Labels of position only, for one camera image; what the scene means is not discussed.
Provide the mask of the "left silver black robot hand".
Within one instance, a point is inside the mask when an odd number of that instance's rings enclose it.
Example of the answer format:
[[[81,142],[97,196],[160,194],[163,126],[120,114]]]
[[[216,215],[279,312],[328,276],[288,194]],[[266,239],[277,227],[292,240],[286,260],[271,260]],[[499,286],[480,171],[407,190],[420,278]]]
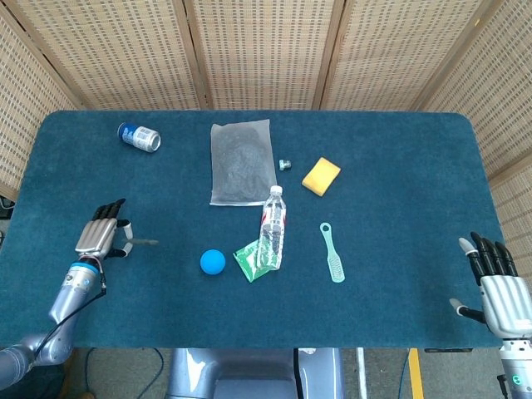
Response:
[[[127,257],[133,248],[131,240],[134,238],[131,222],[119,219],[118,214],[125,199],[118,199],[110,204],[99,206],[91,220],[86,223],[76,244],[75,251],[81,258],[89,256],[99,260],[106,258]],[[122,248],[114,248],[113,242],[116,232],[122,229],[126,241]]]

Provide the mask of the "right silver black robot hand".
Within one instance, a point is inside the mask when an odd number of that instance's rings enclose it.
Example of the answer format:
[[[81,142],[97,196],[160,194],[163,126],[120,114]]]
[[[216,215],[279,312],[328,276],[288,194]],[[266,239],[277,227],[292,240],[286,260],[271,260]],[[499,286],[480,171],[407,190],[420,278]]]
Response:
[[[492,242],[476,232],[470,234],[470,239],[458,238],[458,243],[469,259],[482,309],[474,310],[452,298],[455,312],[485,324],[502,340],[530,339],[531,294],[518,275],[510,251],[501,242]]]

